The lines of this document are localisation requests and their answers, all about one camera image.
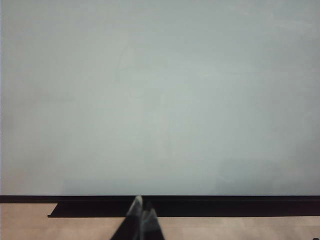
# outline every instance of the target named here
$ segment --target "wooden floor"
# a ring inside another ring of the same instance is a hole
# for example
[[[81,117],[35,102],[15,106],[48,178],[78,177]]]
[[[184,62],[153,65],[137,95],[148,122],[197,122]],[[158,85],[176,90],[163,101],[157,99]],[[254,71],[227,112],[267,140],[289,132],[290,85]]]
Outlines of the wooden floor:
[[[108,240],[122,218],[47,218],[55,204],[1,204],[1,240]],[[167,240],[312,240],[320,216],[161,217]]]

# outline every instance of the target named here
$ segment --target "floor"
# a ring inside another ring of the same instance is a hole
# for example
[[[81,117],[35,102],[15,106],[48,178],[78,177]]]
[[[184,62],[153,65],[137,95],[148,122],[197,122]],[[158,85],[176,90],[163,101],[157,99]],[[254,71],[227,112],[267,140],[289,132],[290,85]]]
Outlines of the floor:
[[[1,204],[1,240],[108,240],[122,218],[47,218],[55,204]],[[166,240],[312,240],[320,216],[161,217]]]

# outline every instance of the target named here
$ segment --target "light gray surface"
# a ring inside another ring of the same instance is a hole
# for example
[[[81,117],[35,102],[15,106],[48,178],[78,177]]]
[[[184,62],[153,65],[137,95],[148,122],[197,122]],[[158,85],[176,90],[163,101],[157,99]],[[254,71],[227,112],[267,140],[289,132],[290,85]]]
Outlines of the light gray surface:
[[[1,194],[320,195],[320,1],[1,4]]]

